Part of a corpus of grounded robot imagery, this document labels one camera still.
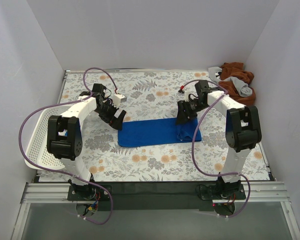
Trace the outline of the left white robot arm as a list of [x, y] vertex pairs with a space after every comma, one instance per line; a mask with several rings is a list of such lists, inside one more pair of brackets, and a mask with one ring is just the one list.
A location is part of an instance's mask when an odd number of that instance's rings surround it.
[[107, 88], [95, 83], [92, 91], [83, 91], [78, 102], [60, 115], [52, 115], [47, 125], [47, 151], [64, 165], [66, 171], [74, 178], [72, 183], [81, 185], [79, 194], [85, 200], [96, 196], [96, 187], [87, 182], [92, 179], [92, 174], [86, 168], [80, 157], [84, 148], [82, 128], [85, 119], [92, 112], [98, 113], [102, 121], [115, 130], [123, 129], [123, 120], [126, 111], [122, 110], [115, 116], [121, 103], [127, 97], [115, 93], [112, 97], [106, 96]]

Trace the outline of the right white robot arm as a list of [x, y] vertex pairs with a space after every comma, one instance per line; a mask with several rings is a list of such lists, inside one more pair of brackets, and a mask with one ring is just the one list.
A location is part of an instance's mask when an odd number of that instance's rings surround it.
[[225, 88], [209, 80], [195, 80], [197, 96], [184, 94], [177, 102], [176, 124], [185, 124], [198, 116], [198, 112], [216, 109], [225, 117], [225, 140], [228, 151], [222, 171], [210, 174], [216, 181], [205, 191], [209, 196], [227, 199], [242, 190], [242, 170], [252, 149], [262, 139], [258, 109], [233, 100]]

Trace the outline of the blue towel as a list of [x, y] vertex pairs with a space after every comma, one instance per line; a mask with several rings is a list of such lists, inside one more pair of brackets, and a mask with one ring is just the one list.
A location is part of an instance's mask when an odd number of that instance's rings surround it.
[[201, 132], [194, 135], [198, 120], [176, 125], [176, 118], [124, 122], [118, 131], [118, 145], [125, 148], [200, 142]]

